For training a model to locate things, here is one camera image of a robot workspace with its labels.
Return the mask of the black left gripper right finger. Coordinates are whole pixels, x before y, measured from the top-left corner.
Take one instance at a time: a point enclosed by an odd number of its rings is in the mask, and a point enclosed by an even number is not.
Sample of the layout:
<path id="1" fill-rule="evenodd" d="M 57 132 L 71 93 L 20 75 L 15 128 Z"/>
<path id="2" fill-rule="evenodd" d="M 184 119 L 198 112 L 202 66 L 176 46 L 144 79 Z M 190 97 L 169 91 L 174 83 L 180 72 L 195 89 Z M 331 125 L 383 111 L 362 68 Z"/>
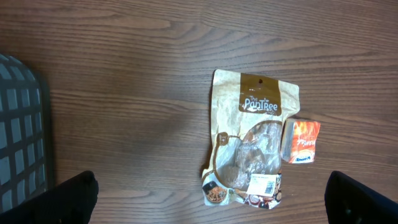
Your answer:
<path id="1" fill-rule="evenodd" d="M 337 170 L 326 185 L 325 208 L 329 223 L 397 224 L 396 202 Z"/>

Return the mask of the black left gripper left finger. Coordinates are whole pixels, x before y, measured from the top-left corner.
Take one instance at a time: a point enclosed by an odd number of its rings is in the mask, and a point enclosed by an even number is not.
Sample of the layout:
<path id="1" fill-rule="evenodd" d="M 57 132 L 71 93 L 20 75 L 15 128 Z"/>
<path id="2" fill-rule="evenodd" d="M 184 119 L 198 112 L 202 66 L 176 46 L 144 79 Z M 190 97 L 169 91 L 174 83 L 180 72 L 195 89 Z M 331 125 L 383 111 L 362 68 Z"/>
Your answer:
<path id="1" fill-rule="evenodd" d="M 1 224 L 87 224 L 97 203 L 99 185 L 86 170 L 1 214 Z"/>

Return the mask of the orange white small box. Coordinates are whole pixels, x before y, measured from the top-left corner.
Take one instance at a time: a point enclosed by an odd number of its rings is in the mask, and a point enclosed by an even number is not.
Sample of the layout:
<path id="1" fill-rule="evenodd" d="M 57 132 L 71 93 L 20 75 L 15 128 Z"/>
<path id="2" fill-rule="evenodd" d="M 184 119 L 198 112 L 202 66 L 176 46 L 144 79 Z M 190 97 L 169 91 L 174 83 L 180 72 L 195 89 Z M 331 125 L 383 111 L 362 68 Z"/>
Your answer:
<path id="1" fill-rule="evenodd" d="M 314 162 L 320 125 L 317 121 L 288 118 L 282 136 L 282 159 L 290 164 Z"/>

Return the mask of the brown clear snack bag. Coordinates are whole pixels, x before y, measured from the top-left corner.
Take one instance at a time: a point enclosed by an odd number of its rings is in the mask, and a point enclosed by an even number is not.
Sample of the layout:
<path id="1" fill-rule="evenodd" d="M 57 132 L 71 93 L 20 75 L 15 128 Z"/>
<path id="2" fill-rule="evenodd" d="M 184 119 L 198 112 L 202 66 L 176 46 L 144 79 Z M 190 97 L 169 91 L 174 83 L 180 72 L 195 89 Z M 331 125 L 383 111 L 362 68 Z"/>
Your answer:
<path id="1" fill-rule="evenodd" d="M 282 132 L 300 111 L 299 86 L 217 69 L 211 87 L 212 151 L 203 170 L 205 205 L 273 209 L 282 199 Z"/>

